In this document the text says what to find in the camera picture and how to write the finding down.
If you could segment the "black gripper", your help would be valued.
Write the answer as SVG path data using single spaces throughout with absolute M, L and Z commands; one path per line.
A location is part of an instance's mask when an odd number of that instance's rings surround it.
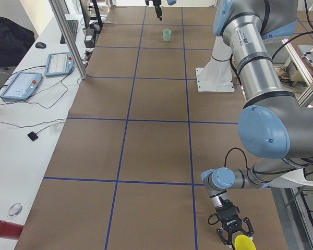
M 153 5 L 154 5 L 154 9 L 156 12 L 156 16 L 157 18 L 161 21 L 162 20 L 162 9 L 161 9 L 161 0 L 152 0 Z
M 242 231 L 244 235 L 253 240 L 254 229 L 248 217 L 243 219 L 243 223 L 247 225 L 248 230 L 242 228 L 242 220 L 238 216 L 239 209 L 234 205 L 225 205 L 216 208 L 217 218 L 221 221 L 222 228 L 216 230 L 222 243 L 227 246 L 234 246 L 232 237 L 234 232 Z

